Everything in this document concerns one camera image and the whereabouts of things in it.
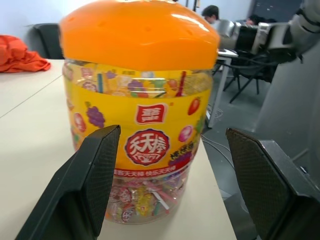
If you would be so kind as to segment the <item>orange cloth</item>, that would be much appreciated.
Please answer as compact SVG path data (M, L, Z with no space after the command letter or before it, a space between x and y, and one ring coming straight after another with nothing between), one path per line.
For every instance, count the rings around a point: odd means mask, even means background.
M48 71L51 64L11 35L0 35L0 73Z

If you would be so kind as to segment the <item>silver robot body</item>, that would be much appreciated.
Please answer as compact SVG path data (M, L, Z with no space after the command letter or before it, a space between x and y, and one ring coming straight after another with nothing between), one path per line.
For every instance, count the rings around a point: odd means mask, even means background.
M312 162L310 135L319 106L320 43L296 59L280 64L260 110L255 132L274 140L307 173Z

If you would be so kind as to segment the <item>orange plastic jar lid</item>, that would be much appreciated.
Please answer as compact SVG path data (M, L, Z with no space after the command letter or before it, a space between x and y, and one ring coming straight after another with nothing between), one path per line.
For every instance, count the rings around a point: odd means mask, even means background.
M144 71L209 70L218 57L216 30L167 0L99 0L60 24L64 57Z

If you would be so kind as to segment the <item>clear lollipop jar yellow label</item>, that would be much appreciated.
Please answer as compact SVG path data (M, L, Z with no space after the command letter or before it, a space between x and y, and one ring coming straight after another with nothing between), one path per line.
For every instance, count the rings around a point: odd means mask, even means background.
M112 189L105 217L144 224L179 205L206 120L212 78L205 70L135 71L67 59L62 68L73 146L96 130L119 125ZM147 181L177 200L141 214Z

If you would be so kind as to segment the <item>person with dark hair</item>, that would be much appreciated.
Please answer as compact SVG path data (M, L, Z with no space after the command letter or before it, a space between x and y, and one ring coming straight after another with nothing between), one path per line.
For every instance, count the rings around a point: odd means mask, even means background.
M216 5L209 5L203 9L201 16L212 25L220 19L220 10Z
M249 16L246 21L245 24L246 25L252 25L252 26L256 26L258 25L261 21L264 21L263 17L260 17L256 14L252 14L251 16Z

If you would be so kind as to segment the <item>white background desk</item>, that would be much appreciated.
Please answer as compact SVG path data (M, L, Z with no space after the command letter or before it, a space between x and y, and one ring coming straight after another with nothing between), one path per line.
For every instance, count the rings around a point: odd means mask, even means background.
M217 92L215 95L213 105L212 105L211 109L208 109L206 111L206 123L207 123L207 127L209 129L213 128L213 126L215 125L216 120L218 118L217 113L219 110L219 105L221 102L223 89L224 89L226 81L227 81L229 69L231 67L231 62L233 59L235 59L237 57L238 57L238 54L234 50L222 49L222 50L218 51L218 57L217 57L217 61L215 63L214 73L217 73L221 66L223 66L223 69L222 69L222 74L221 74L220 82L218 85L218 89L217 89Z

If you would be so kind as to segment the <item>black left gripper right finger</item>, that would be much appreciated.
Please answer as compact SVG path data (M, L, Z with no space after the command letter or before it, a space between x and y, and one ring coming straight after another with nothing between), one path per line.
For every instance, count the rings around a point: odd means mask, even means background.
M272 139L226 130L237 183L261 240L320 240L320 188Z

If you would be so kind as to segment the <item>black office chair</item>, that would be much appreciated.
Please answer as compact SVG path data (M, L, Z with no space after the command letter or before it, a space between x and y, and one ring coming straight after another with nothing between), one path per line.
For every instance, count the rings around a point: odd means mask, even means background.
M57 23L40 23L33 26L38 33L44 49L44 58L51 60L64 60L60 45L60 27Z

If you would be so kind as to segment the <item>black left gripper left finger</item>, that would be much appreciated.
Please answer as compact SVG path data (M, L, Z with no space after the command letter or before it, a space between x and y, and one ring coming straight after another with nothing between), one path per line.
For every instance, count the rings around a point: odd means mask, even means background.
M111 188L119 125L98 129L55 172L15 240L97 240Z

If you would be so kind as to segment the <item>black metal-legged chair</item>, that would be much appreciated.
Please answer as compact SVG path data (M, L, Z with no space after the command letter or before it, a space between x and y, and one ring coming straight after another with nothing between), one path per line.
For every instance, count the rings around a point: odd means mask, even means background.
M267 56L266 53L253 55L248 52L239 51L238 57L231 61L231 80L225 85L225 92L233 82L236 82L237 93L230 99L232 104L245 88L252 82L255 82L256 94L260 94L259 81L271 83L278 64Z

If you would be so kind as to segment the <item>wrapped lollipop pink stick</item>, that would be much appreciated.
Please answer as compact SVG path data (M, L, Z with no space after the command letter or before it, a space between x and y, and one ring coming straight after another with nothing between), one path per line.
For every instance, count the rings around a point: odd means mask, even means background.
M169 200L175 204L178 203L178 201L174 197L172 197L168 193L164 192L161 188L157 187L156 185L154 185L148 181L143 181L142 183L144 186L149 188L151 191L158 193L160 196L164 197L166 200Z

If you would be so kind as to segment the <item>wrapped lollipop white stick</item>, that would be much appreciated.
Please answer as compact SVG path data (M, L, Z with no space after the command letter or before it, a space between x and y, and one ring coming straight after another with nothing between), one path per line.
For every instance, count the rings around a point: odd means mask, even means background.
M156 190L147 187L138 192L136 208L141 214L145 214L146 212L154 210L158 203L166 212L169 211L170 208L168 204L163 200Z

